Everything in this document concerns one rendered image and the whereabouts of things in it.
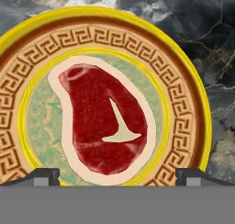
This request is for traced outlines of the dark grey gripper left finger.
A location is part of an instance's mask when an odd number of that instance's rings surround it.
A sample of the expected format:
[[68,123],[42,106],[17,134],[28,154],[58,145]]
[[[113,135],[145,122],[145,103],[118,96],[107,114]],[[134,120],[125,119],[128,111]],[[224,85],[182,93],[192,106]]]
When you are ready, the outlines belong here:
[[60,170],[58,168],[37,168],[24,178],[5,182],[2,186],[59,186]]

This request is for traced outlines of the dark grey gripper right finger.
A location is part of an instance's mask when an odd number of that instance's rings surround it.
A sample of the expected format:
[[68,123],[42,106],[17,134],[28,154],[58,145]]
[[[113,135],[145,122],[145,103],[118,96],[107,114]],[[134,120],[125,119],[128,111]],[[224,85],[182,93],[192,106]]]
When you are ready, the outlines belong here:
[[176,186],[233,186],[233,184],[213,178],[198,168],[178,168],[175,170]]

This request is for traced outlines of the raw red steak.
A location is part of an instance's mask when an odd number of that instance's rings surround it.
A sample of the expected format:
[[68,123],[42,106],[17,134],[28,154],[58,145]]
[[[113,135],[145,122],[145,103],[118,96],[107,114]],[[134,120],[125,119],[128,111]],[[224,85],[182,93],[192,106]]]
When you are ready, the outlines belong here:
[[121,71],[91,56],[53,67],[62,106],[62,148],[70,167],[96,185],[124,184],[150,159],[156,123],[145,96]]

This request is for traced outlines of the yellow-rimmed patterned plate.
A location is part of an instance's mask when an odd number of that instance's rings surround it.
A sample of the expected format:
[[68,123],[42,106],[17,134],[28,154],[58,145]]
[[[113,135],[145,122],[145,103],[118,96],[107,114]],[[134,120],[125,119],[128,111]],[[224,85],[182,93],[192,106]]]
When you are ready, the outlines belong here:
[[0,37],[0,184],[40,167],[58,168],[64,185],[96,185],[69,165],[62,148],[62,106],[50,87],[53,67],[73,56],[121,71],[149,103],[156,144],[124,184],[175,183],[178,168],[205,169],[211,145],[207,93],[180,47],[151,23],[95,6],[55,9]]

